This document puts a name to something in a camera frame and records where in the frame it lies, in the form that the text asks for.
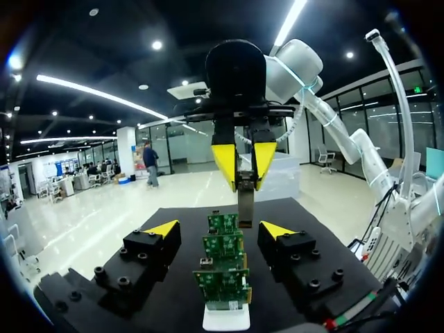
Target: black workbench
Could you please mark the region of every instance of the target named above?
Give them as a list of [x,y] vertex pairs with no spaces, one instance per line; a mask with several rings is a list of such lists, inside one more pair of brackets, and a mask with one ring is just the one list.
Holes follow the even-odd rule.
[[[174,219],[180,221],[182,245],[162,283],[157,283],[143,310],[131,321],[154,332],[204,332],[202,319],[205,303],[192,274],[205,256],[202,236],[207,233],[207,215],[213,210],[221,213],[237,211],[237,206],[169,208],[158,210],[142,229],[149,229]],[[249,332],[274,332],[300,323],[304,317],[296,311],[282,284],[273,280],[257,246],[258,223],[268,221],[291,230],[305,230],[316,238],[317,249],[328,258],[331,271],[342,268],[347,281],[362,281],[372,288],[380,283],[370,271],[316,217],[294,199],[270,200],[255,203],[252,229],[243,229],[244,246],[250,269],[249,284],[253,288],[250,305]]]

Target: black ceiling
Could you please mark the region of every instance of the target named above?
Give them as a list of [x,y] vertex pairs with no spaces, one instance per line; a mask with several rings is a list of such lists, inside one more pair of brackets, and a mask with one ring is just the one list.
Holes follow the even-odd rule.
[[[38,74],[178,116],[178,100],[167,89],[184,79],[205,80],[205,56],[222,40],[246,39],[268,54],[293,1],[91,0],[44,12],[17,47],[27,54],[22,80],[2,77],[1,107],[8,111],[20,106],[12,119],[2,116],[3,132],[13,140],[12,159],[27,148],[41,151],[48,145],[23,146],[23,139],[93,135],[93,130],[96,135],[111,135],[118,127],[158,120],[101,97],[37,81]],[[384,13],[361,4],[366,2],[308,0],[291,29],[287,40],[301,39],[323,60],[324,88],[319,96],[384,68],[371,44],[364,42],[372,28],[382,32],[396,63],[412,59],[404,42],[384,23]],[[99,13],[92,17],[93,8]],[[161,50],[152,49],[154,40],[162,41]],[[344,56],[349,50],[355,54],[352,60]],[[139,90],[140,84],[149,89]],[[52,110],[58,116],[52,116]]]

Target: screw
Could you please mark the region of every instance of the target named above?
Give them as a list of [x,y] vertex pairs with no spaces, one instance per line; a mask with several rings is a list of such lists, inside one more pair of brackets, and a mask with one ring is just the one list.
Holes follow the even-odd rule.
[[77,290],[73,290],[70,294],[69,294],[69,299],[77,302],[78,300],[80,300],[82,298],[82,294],[79,293]]
[[65,302],[61,301],[61,300],[56,301],[55,304],[54,304],[54,307],[55,307],[55,310],[58,311],[58,312],[66,312],[66,311],[68,311],[68,305]]

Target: circuit board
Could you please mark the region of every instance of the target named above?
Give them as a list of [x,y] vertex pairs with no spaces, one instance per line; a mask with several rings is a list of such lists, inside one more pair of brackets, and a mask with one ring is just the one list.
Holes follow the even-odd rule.
[[238,230],[238,214],[219,214],[215,210],[212,215],[208,215],[209,233],[231,234]]
[[203,236],[204,258],[194,277],[209,310],[237,310],[250,303],[250,271],[244,252],[244,234],[238,229],[237,214],[208,216],[208,234]]
[[233,257],[244,251],[244,234],[236,231],[233,234],[209,234],[203,237],[203,248],[207,257]]

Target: shiny floor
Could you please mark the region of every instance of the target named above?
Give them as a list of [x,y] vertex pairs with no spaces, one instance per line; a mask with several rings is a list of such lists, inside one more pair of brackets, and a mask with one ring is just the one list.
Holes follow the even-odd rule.
[[[301,166],[298,201],[345,245],[364,232],[373,206],[365,181],[341,173],[320,174],[320,167]],[[237,202],[219,171],[179,173],[159,178],[160,188],[145,180],[104,185],[52,204],[26,201],[36,237],[44,250],[38,255],[42,272],[31,284],[54,271],[73,267],[90,279],[120,248],[122,238],[160,207],[204,207]]]

